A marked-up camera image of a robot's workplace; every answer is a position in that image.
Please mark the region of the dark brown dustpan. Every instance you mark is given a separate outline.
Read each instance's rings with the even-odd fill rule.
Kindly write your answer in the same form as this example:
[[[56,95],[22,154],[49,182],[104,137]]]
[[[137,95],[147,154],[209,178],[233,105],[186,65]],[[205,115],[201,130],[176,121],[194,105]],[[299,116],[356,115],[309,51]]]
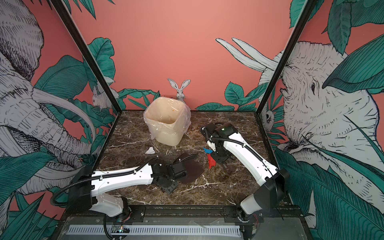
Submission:
[[[172,164],[175,164],[177,162],[184,162],[187,169],[187,176],[177,181],[181,181],[182,184],[186,185],[194,182],[203,174],[203,167],[195,161],[195,159],[197,158],[197,154],[189,155],[187,153],[184,153],[175,159]]]

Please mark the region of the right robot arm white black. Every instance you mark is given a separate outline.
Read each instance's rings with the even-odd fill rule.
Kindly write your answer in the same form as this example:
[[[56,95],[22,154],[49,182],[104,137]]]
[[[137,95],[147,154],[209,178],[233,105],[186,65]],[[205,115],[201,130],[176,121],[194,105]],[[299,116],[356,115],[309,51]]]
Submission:
[[[287,194],[285,183],[290,174],[286,169],[280,170],[265,160],[230,123],[220,126],[210,123],[201,127],[200,132],[213,151],[211,157],[216,163],[223,165],[235,157],[260,186],[237,206],[239,219],[244,221],[250,215],[270,212],[279,205]]]

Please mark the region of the blue paper scrap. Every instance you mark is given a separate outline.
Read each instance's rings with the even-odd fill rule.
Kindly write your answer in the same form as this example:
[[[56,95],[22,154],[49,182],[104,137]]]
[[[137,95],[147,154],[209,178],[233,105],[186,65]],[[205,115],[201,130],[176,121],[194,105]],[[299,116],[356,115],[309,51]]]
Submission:
[[[206,149],[206,148],[203,148],[203,149],[206,154],[211,154],[213,152],[211,149]]]

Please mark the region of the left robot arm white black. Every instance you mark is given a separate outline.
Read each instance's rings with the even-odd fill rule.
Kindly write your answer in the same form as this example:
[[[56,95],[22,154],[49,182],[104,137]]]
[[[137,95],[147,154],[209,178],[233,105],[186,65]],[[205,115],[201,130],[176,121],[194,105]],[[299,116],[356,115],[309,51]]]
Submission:
[[[50,199],[53,206],[66,208],[69,214],[94,211],[116,217],[130,215],[128,201],[123,197],[108,195],[108,192],[140,185],[159,186],[170,194],[178,186],[178,180],[188,175],[181,160],[166,164],[154,157],[144,164],[115,171],[94,171],[91,167],[80,169],[69,185],[54,193]]]

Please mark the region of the red paper scrap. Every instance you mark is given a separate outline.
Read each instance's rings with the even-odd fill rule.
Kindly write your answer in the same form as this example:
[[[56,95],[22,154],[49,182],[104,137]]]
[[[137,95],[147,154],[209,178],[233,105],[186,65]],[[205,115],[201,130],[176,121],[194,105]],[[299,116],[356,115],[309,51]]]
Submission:
[[[212,158],[210,154],[207,154],[208,160],[209,160],[209,169],[216,166],[216,161]]]

